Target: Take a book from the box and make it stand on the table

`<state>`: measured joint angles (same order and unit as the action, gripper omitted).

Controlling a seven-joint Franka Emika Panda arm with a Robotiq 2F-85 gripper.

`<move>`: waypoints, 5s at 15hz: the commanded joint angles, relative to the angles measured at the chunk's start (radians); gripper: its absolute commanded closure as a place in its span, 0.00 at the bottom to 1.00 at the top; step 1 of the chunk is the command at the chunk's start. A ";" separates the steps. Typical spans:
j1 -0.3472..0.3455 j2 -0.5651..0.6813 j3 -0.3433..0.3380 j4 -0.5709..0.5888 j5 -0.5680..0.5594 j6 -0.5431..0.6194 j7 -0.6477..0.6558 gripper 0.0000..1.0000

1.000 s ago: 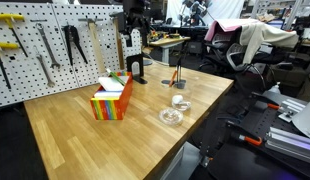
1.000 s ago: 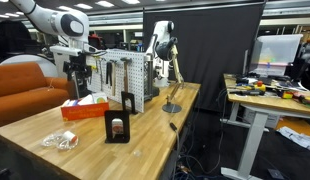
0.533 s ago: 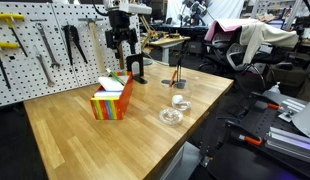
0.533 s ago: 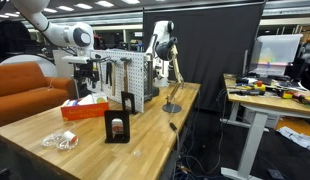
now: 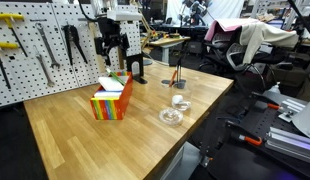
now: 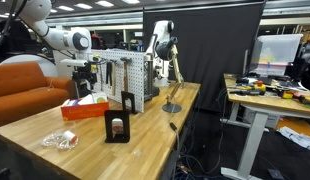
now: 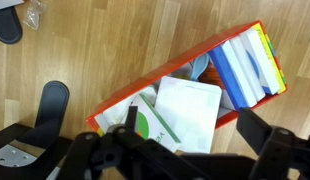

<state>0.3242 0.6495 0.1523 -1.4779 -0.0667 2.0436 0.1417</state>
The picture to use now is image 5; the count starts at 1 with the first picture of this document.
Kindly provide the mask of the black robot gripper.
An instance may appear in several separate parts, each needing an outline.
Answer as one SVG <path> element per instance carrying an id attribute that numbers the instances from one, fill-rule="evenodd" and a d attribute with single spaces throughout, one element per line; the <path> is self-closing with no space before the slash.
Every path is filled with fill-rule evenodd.
<path id="1" fill-rule="evenodd" d="M 102 55 L 106 65 L 110 66 L 109 52 L 113 47 L 119 46 L 121 52 L 120 59 L 124 62 L 127 59 L 127 49 L 130 47 L 127 34 L 121 34 L 120 25 L 112 19 L 99 17 L 96 19 L 96 22 L 102 34 L 101 37 L 94 38 L 97 53 Z"/>

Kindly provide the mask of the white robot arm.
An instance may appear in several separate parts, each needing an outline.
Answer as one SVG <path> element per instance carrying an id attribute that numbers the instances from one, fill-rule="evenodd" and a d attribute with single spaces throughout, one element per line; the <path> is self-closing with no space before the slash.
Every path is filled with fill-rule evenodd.
<path id="1" fill-rule="evenodd" d="M 138 12 L 129 10 L 129 5 L 119 5 L 118 0 L 90 0 L 95 21 L 101 37 L 97 38 L 97 52 L 107 65 L 111 64 L 109 53 L 112 48 L 119 47 L 126 51 L 130 45 L 126 33 L 121 33 L 120 21 L 134 21 L 142 18 Z"/>

